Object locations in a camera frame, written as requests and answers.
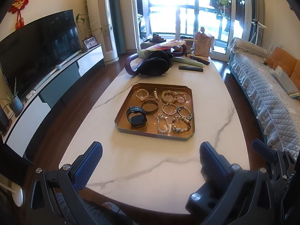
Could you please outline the black green smart watch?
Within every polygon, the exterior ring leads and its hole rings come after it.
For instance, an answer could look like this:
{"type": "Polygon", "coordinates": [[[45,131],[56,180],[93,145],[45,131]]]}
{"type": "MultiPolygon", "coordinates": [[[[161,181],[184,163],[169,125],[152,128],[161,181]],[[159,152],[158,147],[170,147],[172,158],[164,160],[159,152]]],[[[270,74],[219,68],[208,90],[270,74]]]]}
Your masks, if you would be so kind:
{"type": "Polygon", "coordinates": [[[135,128],[142,127],[147,123],[146,112],[140,107],[129,107],[126,111],[126,116],[128,122],[135,128]]]}

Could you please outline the pearl safety pin brooch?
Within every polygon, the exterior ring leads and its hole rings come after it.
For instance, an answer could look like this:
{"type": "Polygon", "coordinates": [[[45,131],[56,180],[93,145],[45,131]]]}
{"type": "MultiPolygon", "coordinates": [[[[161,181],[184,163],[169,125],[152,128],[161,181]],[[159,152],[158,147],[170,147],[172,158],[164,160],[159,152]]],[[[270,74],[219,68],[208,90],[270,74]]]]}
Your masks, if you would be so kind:
{"type": "Polygon", "coordinates": [[[154,99],[155,101],[159,102],[159,95],[158,95],[158,90],[155,88],[154,91],[153,91],[153,96],[154,96],[154,99]]]}

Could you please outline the quilted grey sofa cover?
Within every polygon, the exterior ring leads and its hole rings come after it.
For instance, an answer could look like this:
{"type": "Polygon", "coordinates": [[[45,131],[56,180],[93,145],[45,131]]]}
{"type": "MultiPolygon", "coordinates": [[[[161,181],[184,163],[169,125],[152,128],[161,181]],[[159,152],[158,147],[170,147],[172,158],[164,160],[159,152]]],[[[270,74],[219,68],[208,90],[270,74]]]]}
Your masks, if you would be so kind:
{"type": "Polygon", "coordinates": [[[299,154],[299,100],[292,99],[264,65],[267,50],[233,38],[229,69],[237,80],[258,119],[267,145],[299,154]]]}

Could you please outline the copper metal tray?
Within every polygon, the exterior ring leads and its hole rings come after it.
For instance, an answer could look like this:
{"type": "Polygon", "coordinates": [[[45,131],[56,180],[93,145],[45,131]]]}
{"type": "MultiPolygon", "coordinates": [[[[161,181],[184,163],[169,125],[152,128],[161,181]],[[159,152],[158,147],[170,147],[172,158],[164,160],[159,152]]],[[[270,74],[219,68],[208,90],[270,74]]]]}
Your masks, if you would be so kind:
{"type": "Polygon", "coordinates": [[[123,133],[186,141],[195,133],[192,90],[180,85],[135,84],[115,126],[123,133]]]}

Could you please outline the potted green plant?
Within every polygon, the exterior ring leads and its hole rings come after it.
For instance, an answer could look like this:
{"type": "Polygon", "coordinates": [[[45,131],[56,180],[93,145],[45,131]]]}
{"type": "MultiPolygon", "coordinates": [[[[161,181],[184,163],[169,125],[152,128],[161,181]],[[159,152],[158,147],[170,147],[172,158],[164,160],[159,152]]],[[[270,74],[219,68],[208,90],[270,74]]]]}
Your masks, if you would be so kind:
{"type": "Polygon", "coordinates": [[[15,78],[14,88],[13,91],[6,92],[7,98],[1,98],[1,100],[8,101],[8,104],[5,105],[9,106],[10,109],[13,111],[15,117],[19,116],[22,112],[24,105],[21,102],[20,98],[18,97],[18,91],[17,91],[17,78],[15,78]]]}

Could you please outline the black remote control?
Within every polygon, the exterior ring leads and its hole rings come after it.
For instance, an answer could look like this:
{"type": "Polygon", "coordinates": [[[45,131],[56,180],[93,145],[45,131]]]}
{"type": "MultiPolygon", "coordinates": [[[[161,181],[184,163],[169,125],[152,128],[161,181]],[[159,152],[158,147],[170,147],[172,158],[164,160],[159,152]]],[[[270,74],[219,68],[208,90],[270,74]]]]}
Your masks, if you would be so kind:
{"type": "Polygon", "coordinates": [[[179,70],[185,70],[185,71],[193,71],[193,72],[203,72],[203,68],[201,67],[192,67],[192,66],[178,66],[179,70]]]}

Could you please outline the white teal tv cabinet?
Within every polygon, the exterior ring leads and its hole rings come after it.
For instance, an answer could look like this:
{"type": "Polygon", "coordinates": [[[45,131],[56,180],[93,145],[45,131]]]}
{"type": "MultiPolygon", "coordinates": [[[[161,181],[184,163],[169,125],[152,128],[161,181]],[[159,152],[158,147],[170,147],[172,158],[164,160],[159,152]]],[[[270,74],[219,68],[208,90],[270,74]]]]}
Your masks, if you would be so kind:
{"type": "Polygon", "coordinates": [[[20,115],[12,117],[12,124],[3,136],[3,143],[23,157],[32,137],[53,106],[77,80],[99,63],[104,64],[101,45],[78,54],[65,62],[61,69],[54,69],[23,104],[24,109],[20,115]]]}

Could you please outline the black purple handbag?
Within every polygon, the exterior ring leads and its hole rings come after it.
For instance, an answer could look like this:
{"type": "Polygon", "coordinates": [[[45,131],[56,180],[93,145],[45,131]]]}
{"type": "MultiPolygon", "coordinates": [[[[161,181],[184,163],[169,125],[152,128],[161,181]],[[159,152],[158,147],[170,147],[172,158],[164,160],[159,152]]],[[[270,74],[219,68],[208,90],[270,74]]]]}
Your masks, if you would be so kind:
{"type": "Polygon", "coordinates": [[[146,53],[142,57],[138,53],[127,57],[124,63],[126,72],[131,76],[143,75],[156,77],[165,74],[170,67],[173,66],[173,58],[175,56],[183,56],[187,52],[186,45],[180,45],[182,52],[166,52],[165,50],[147,51],[140,50],[139,53],[146,53]],[[135,59],[142,58],[140,63],[133,69],[131,62],[135,59]]]}

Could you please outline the pink gift bag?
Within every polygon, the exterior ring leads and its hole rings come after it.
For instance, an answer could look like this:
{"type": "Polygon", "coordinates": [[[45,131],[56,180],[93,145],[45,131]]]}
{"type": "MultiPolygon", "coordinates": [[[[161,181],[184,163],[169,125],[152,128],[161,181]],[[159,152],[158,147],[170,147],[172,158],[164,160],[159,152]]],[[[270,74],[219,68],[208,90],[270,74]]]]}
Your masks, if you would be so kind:
{"type": "Polygon", "coordinates": [[[194,33],[194,54],[202,57],[209,57],[210,51],[214,49],[215,38],[205,34],[205,28],[200,27],[200,31],[194,33]]]}

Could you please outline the framed photo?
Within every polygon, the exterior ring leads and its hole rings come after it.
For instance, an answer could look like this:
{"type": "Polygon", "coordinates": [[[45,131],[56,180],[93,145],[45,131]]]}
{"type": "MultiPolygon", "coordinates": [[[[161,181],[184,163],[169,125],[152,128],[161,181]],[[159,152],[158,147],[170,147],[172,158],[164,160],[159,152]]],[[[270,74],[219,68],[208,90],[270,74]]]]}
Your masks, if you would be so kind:
{"type": "Polygon", "coordinates": [[[85,40],[83,40],[83,44],[85,45],[85,47],[87,47],[88,49],[91,49],[97,45],[99,45],[97,39],[95,36],[92,36],[90,38],[87,38],[85,40]]]}

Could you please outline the black television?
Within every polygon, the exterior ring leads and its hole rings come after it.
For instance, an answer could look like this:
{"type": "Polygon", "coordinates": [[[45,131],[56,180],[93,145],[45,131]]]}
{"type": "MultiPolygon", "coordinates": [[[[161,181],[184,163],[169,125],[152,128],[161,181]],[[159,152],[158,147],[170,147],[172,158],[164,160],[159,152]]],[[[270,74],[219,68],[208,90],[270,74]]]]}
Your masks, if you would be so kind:
{"type": "Polygon", "coordinates": [[[80,49],[72,10],[37,19],[1,41],[1,70],[22,98],[56,65],[80,49]]]}

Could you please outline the green folded umbrella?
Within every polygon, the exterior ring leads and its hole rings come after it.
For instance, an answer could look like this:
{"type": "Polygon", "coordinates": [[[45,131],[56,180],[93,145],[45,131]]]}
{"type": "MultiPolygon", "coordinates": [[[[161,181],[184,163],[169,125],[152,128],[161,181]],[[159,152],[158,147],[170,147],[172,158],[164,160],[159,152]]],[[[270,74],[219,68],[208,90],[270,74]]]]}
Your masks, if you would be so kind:
{"type": "MultiPolygon", "coordinates": [[[[138,55],[141,58],[148,58],[151,55],[152,51],[147,51],[147,50],[140,50],[138,51],[138,55]]],[[[185,58],[185,57],[173,57],[173,55],[171,55],[171,61],[172,62],[179,62],[182,64],[186,64],[186,65],[191,65],[191,66],[195,66],[195,67],[200,67],[203,68],[204,64],[202,62],[198,62],[196,60],[192,60],[189,58],[185,58]]]]}

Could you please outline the woven straw fan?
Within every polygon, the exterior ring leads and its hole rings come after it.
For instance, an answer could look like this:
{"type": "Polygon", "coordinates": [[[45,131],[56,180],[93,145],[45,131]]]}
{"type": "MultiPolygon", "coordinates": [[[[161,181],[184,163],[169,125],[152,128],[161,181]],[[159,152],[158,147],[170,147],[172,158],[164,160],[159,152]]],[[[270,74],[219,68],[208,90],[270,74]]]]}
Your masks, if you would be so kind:
{"type": "Polygon", "coordinates": [[[146,48],[145,50],[146,51],[168,50],[173,47],[181,47],[183,45],[186,45],[186,41],[184,40],[171,40],[171,41],[155,44],[153,46],[146,48]]]}

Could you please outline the bamboo plant in vase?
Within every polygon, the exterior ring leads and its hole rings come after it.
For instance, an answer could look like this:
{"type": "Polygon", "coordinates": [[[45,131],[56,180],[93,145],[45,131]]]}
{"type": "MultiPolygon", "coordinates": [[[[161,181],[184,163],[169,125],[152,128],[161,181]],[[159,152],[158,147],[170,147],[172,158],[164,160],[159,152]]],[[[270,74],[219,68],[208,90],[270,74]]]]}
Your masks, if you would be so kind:
{"type": "Polygon", "coordinates": [[[77,27],[77,32],[82,38],[82,42],[80,43],[82,52],[86,52],[89,50],[84,44],[83,40],[95,36],[98,43],[102,45],[102,49],[105,52],[105,39],[108,39],[110,43],[109,33],[110,33],[110,24],[105,26],[100,26],[100,22],[90,22],[89,16],[85,14],[78,13],[75,17],[75,23],[77,27]]]}

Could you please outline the red chinese knot ornament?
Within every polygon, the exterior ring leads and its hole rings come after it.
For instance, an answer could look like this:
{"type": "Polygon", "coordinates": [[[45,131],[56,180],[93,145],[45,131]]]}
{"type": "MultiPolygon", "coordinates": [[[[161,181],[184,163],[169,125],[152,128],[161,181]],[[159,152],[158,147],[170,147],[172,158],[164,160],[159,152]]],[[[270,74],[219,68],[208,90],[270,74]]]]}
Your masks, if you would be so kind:
{"type": "Polygon", "coordinates": [[[29,0],[15,0],[8,10],[8,12],[12,14],[17,14],[17,20],[15,23],[16,30],[24,26],[24,18],[21,15],[21,10],[23,10],[28,3],[29,0]]]}

